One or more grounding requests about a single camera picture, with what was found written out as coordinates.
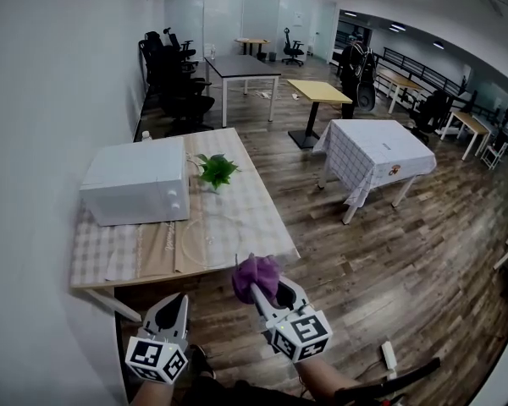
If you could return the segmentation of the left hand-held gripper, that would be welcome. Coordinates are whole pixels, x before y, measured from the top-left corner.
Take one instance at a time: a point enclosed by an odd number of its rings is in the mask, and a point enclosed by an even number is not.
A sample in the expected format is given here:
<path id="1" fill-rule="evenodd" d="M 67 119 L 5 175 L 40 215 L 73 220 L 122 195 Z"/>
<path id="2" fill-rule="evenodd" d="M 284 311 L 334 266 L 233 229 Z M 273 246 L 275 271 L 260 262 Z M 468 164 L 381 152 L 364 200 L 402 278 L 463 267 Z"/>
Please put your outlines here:
<path id="1" fill-rule="evenodd" d="M 188 366 L 189 298 L 170 295 L 153 307 L 144 327 L 129 340 L 125 363 L 141 379 L 157 383 L 175 383 Z M 171 329 L 171 332 L 160 332 Z"/>

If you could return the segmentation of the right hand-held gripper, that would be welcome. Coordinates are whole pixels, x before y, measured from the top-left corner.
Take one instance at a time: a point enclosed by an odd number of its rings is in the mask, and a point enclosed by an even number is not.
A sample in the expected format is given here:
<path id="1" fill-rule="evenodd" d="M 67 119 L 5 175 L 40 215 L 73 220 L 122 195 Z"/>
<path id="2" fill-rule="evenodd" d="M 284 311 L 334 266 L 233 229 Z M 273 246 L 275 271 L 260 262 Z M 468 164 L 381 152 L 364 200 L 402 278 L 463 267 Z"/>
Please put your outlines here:
<path id="1" fill-rule="evenodd" d="M 298 363 L 327 348 L 333 336 L 329 322 L 321 310 L 303 308 L 310 301 L 298 283 L 279 277 L 279 307 L 287 308 L 284 310 L 277 311 L 255 283 L 251 285 L 251 296 L 265 320 L 263 336 L 276 354 Z"/>

